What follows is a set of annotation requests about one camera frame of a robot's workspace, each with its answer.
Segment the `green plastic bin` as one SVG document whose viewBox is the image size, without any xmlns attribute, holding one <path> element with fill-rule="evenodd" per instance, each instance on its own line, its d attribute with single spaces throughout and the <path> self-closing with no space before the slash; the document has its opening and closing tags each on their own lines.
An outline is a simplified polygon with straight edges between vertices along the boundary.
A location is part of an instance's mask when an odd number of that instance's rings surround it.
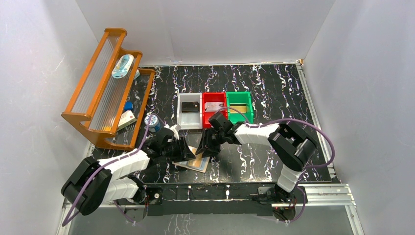
<svg viewBox="0 0 415 235">
<path fill-rule="evenodd" d="M 250 92 L 226 92 L 227 95 L 227 106 L 231 107 L 228 109 L 228 119 L 236 124 L 240 121 L 246 121 L 250 124 L 254 122 L 254 110 L 253 103 L 251 100 Z"/>
</svg>

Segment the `beige leather card holder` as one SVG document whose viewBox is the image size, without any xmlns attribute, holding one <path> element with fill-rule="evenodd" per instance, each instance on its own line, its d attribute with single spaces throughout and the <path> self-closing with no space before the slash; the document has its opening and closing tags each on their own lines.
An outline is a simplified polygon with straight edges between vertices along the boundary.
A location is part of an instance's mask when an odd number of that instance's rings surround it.
<svg viewBox="0 0 415 235">
<path fill-rule="evenodd" d="M 202 153 L 196 155 L 197 148 L 186 146 L 180 151 L 182 157 L 175 157 L 172 161 L 174 165 L 205 173 L 210 157 L 202 157 Z"/>
</svg>

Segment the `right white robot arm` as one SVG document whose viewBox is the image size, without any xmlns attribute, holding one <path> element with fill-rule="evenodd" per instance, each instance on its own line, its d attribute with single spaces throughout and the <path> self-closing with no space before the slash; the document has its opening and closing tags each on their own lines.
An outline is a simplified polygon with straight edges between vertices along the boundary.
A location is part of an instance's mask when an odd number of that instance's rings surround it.
<svg viewBox="0 0 415 235">
<path fill-rule="evenodd" d="M 224 143 L 270 146 L 283 167 L 274 189 L 266 197 L 257 197 L 256 200 L 287 203 L 294 198 L 297 181 L 317 150 L 316 141 L 294 120 L 250 125 L 243 121 L 232 123 L 222 113 L 217 113 L 208 121 L 211 127 L 203 130 L 196 154 L 203 157 L 216 155 Z"/>
</svg>

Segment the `white plastic bin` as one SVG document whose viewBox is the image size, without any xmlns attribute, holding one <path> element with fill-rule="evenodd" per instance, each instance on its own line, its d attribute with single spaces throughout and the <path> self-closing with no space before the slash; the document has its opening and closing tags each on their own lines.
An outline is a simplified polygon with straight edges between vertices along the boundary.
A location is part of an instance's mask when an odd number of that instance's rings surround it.
<svg viewBox="0 0 415 235">
<path fill-rule="evenodd" d="M 181 103 L 182 102 L 193 102 L 197 101 L 200 103 L 200 111 L 198 113 L 182 113 Z M 202 129 L 202 93 L 179 93 L 177 99 L 177 123 L 180 125 L 182 130 L 200 130 Z"/>
</svg>

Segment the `red plastic bin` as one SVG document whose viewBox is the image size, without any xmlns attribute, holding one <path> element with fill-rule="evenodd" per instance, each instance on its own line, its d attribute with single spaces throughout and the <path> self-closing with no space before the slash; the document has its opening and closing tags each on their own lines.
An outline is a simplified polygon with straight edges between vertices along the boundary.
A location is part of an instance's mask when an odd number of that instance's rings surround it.
<svg viewBox="0 0 415 235">
<path fill-rule="evenodd" d="M 202 126 L 203 128 L 210 128 L 211 124 L 209 119 L 220 108 L 225 107 L 227 104 L 225 92 L 206 92 L 202 93 Z"/>
</svg>

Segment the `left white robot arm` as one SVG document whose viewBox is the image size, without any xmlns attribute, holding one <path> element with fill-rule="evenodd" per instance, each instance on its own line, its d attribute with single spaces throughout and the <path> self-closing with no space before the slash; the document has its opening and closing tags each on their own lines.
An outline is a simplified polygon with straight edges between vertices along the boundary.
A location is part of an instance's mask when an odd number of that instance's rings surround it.
<svg viewBox="0 0 415 235">
<path fill-rule="evenodd" d="M 145 184 L 134 174 L 160 160 L 182 162 L 196 158 L 195 150 L 166 125 L 139 148 L 107 159 L 84 158 L 61 188 L 61 194 L 82 214 L 89 215 L 102 203 L 127 199 L 135 204 L 148 200 Z"/>
</svg>

